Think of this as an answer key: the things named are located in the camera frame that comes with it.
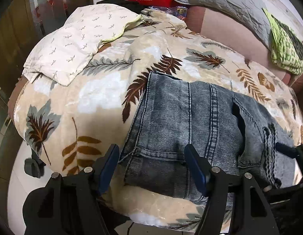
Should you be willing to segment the pink-brown bed sheet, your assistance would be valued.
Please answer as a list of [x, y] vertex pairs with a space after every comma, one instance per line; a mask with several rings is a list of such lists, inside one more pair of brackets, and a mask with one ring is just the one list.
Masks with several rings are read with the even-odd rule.
[[206, 7], [191, 6], [187, 10], [185, 23], [190, 30], [222, 43], [246, 59], [261, 64], [283, 83], [290, 85], [291, 74], [274, 65], [270, 50], [252, 31], [231, 17]]

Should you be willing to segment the grey quilted pillow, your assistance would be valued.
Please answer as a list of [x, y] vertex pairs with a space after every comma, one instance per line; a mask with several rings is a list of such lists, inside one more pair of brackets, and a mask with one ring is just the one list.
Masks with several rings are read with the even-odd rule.
[[174, 0], [180, 4], [205, 6], [220, 11], [254, 33], [268, 48], [271, 48], [271, 28], [264, 13], [262, 0]]

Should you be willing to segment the white twig-print pillow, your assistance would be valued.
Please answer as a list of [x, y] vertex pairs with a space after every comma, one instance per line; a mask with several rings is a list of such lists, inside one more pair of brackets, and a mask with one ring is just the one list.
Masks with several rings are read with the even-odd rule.
[[77, 8], [63, 27], [42, 38], [28, 55], [22, 75], [33, 82], [44, 74], [68, 86], [105, 43], [143, 22], [141, 14], [115, 4]]

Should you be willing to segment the cream leaf-print blanket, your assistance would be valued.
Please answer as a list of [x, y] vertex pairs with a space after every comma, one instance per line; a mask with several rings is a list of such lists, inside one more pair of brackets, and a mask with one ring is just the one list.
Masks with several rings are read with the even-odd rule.
[[[27, 82], [17, 98], [13, 122], [20, 136], [49, 168], [78, 174], [111, 144], [121, 153], [149, 74], [189, 83], [200, 81], [246, 95], [263, 105], [303, 144], [303, 115], [294, 91], [261, 64], [190, 30], [184, 21], [147, 10], [143, 22], [105, 43], [68, 86], [44, 74]], [[136, 223], [193, 231], [206, 199], [197, 205], [132, 186], [125, 168], [116, 172], [103, 201]]]

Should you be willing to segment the grey-blue denim pants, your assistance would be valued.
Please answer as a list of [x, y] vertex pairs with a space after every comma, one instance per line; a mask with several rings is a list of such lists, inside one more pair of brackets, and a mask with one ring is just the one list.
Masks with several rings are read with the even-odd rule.
[[184, 159], [191, 144], [227, 174], [251, 173], [261, 187], [289, 187], [295, 162], [275, 145], [294, 142], [267, 109], [226, 88], [150, 73], [120, 155], [125, 183], [204, 202]]

